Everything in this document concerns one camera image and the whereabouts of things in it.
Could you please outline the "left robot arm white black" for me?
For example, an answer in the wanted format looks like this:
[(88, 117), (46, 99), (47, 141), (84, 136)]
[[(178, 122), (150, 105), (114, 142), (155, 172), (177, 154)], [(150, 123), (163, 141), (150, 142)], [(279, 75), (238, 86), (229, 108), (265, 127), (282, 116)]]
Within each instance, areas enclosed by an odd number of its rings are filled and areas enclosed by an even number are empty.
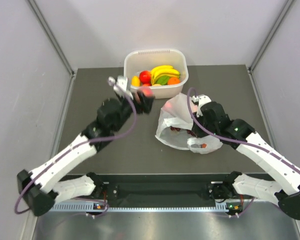
[(114, 140), (126, 137), (132, 127), (117, 134), (130, 116), (149, 114), (155, 96), (149, 87), (142, 87), (127, 97), (108, 98), (97, 110), (97, 117), (72, 143), (41, 166), (17, 174), (19, 197), (34, 216), (50, 211), (55, 204), (78, 197), (98, 199), (105, 196), (105, 186), (96, 173), (63, 180), (83, 161), (95, 156)]

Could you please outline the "pink peach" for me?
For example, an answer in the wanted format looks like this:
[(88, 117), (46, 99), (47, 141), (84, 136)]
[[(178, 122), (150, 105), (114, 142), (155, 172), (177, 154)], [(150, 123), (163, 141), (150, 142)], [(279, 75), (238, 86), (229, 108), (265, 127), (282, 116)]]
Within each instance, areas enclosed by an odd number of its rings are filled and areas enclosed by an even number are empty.
[(140, 87), (138, 89), (138, 92), (142, 93), (147, 98), (154, 98), (155, 97), (152, 89), (150, 87), (148, 87), (148, 86), (142, 86), (142, 87)]

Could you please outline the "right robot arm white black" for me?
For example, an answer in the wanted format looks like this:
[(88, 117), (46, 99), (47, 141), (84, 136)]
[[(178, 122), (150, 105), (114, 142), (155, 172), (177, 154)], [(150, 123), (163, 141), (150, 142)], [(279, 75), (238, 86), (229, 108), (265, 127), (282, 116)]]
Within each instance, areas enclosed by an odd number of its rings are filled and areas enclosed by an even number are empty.
[(217, 138), (272, 178), (269, 181), (233, 171), (222, 182), (224, 194), (229, 198), (248, 195), (270, 202), (290, 218), (300, 220), (300, 168), (272, 148), (246, 121), (231, 120), (221, 104), (205, 96), (193, 96), (190, 101), (197, 107), (190, 113), (195, 136)]

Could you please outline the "white plastic fruit bag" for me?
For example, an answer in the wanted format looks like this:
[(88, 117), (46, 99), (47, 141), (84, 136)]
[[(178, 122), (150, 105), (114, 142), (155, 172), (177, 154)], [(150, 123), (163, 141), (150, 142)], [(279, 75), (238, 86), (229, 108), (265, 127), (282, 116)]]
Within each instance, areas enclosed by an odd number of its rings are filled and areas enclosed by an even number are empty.
[(209, 154), (223, 146), (223, 143), (211, 135), (194, 137), (186, 131), (171, 131), (170, 127), (192, 130), (193, 119), (187, 105), (187, 96), (179, 93), (166, 101), (160, 109), (155, 137), (161, 143), (171, 148), (191, 151), (197, 154)]

